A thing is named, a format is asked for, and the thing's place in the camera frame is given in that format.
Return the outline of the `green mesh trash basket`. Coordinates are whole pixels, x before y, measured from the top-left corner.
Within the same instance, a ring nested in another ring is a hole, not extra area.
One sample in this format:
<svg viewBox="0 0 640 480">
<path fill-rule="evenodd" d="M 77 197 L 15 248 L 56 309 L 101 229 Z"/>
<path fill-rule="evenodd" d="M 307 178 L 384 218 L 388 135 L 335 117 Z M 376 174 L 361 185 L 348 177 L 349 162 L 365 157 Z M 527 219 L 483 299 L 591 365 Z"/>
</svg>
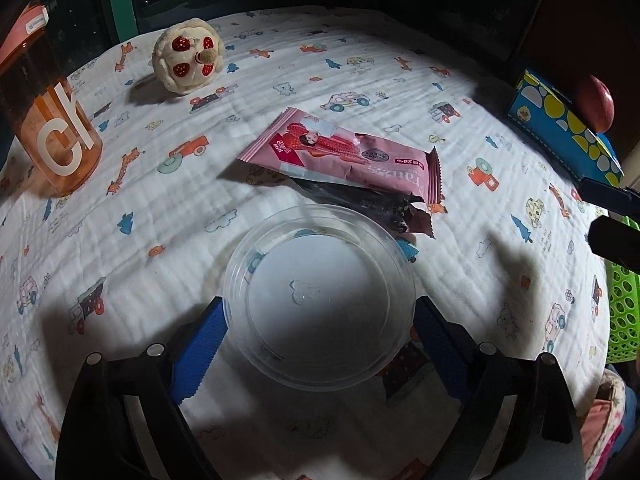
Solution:
<svg viewBox="0 0 640 480">
<path fill-rule="evenodd" d="M 639 275 L 611 261 L 606 262 L 610 336 L 606 362 L 637 359 L 639 352 Z"/>
</svg>

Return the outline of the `cream plush toy red spots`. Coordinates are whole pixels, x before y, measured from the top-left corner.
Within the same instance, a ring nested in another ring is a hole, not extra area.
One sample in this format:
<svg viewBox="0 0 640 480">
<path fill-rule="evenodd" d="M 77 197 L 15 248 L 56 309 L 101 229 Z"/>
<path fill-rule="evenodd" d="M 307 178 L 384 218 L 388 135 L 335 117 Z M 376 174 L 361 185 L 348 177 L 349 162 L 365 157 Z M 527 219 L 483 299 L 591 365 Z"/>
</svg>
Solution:
<svg viewBox="0 0 640 480">
<path fill-rule="evenodd" d="M 224 65 L 224 42 L 200 18 L 172 25 L 157 38 L 152 67 L 163 87 L 185 96 L 207 86 Z"/>
</svg>

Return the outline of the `white round plastic lid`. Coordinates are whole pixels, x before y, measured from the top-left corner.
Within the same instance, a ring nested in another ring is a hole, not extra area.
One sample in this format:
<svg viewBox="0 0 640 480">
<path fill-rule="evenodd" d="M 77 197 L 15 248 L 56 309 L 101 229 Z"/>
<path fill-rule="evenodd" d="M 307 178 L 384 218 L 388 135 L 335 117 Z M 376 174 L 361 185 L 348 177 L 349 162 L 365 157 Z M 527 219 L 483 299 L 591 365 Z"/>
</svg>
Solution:
<svg viewBox="0 0 640 480">
<path fill-rule="evenodd" d="M 232 344 L 262 374 L 337 391 L 378 374 L 408 341 L 416 284 L 396 238 L 374 220 L 303 205 L 242 237 L 222 301 Z"/>
</svg>

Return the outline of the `red apple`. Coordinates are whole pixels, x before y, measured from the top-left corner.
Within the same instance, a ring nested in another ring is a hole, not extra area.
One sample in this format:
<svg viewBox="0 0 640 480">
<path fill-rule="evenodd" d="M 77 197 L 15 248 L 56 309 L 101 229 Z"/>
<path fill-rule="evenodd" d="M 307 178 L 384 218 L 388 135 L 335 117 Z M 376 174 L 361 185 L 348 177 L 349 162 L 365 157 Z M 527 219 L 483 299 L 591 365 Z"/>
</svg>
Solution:
<svg viewBox="0 0 640 480">
<path fill-rule="evenodd" d="M 611 128 L 615 105 L 610 90 L 600 79 L 587 75 L 578 80 L 576 104 L 592 131 L 605 133 Z"/>
</svg>

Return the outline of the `patterned white bed blanket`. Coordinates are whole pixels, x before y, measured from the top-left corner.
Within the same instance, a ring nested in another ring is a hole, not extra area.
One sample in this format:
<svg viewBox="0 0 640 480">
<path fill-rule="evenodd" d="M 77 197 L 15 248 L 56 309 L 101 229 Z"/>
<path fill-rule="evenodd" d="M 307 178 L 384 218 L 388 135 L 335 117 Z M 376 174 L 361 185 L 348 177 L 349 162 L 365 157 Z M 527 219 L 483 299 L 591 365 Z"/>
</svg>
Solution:
<svg viewBox="0 0 640 480">
<path fill-rule="evenodd" d="M 227 479 L 386 479 L 428 463 L 457 416 L 424 370 L 337 392 L 348 355 L 390 320 L 390 298 L 432 298 L 508 356 L 559 361 L 589 410 L 608 346 L 595 206 L 503 116 L 508 101 L 452 55 L 375 15 L 259 11 L 214 24 L 226 65 L 175 98 L 155 79 L 156 35 L 111 48 L 70 83 L 103 142 L 98 168 L 56 197 L 21 145 L 1 159 L 1 421 L 40 478 L 54 475 L 68 398 L 86 356 L 135 356 L 206 304 L 252 294 L 274 364 L 315 356 L 306 390 L 262 374 L 227 339 L 183 403 Z M 282 112 L 298 130 L 357 132 L 436 152 L 442 194 L 413 251 L 319 206 L 240 154 Z"/>
</svg>

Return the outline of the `orange water bottle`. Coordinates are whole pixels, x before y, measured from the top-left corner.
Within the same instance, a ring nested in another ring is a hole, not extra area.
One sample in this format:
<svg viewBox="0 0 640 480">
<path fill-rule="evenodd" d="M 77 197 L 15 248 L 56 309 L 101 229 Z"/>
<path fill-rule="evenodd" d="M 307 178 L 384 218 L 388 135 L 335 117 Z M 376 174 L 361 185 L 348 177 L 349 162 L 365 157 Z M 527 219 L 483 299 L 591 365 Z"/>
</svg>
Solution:
<svg viewBox="0 0 640 480">
<path fill-rule="evenodd" d="M 1 110 L 34 166 L 58 195 L 83 185 L 103 143 L 58 65 L 49 17 L 30 0 L 1 45 Z"/>
</svg>

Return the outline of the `pink snack wrapper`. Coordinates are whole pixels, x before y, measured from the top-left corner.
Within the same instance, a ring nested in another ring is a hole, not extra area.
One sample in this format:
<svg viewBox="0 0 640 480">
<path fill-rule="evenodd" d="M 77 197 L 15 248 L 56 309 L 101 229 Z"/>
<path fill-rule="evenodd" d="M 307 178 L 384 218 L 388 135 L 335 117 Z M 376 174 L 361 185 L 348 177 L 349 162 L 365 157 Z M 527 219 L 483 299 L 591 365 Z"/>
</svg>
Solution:
<svg viewBox="0 0 640 480">
<path fill-rule="evenodd" d="M 289 107 L 239 154 L 238 159 L 291 179 L 368 191 L 369 209 L 398 233 L 434 237 L 428 208 L 442 203 L 442 170 L 436 150 L 353 132 Z"/>
</svg>

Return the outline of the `blue yellow tissue box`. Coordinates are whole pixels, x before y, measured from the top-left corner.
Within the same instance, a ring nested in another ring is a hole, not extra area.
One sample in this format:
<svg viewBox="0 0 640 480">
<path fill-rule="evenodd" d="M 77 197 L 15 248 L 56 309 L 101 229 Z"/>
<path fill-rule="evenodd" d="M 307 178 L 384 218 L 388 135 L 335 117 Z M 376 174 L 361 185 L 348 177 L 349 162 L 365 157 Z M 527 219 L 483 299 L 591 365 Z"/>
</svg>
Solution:
<svg viewBox="0 0 640 480">
<path fill-rule="evenodd" d="M 516 85 L 508 116 L 573 178 L 618 188 L 623 169 L 608 146 L 572 111 L 562 94 L 531 70 Z"/>
</svg>

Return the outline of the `floral pink cloth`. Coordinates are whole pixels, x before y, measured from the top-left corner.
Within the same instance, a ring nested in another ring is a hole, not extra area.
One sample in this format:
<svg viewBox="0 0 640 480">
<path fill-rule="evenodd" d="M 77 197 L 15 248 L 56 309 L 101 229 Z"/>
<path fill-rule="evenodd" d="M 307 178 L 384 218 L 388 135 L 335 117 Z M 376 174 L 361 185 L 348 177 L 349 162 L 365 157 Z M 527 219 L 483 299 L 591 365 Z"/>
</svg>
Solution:
<svg viewBox="0 0 640 480">
<path fill-rule="evenodd" d="M 596 400 L 580 427 L 586 479 L 602 476 L 608 463 L 623 451 L 638 425 L 638 394 L 614 367 L 608 365 Z"/>
</svg>

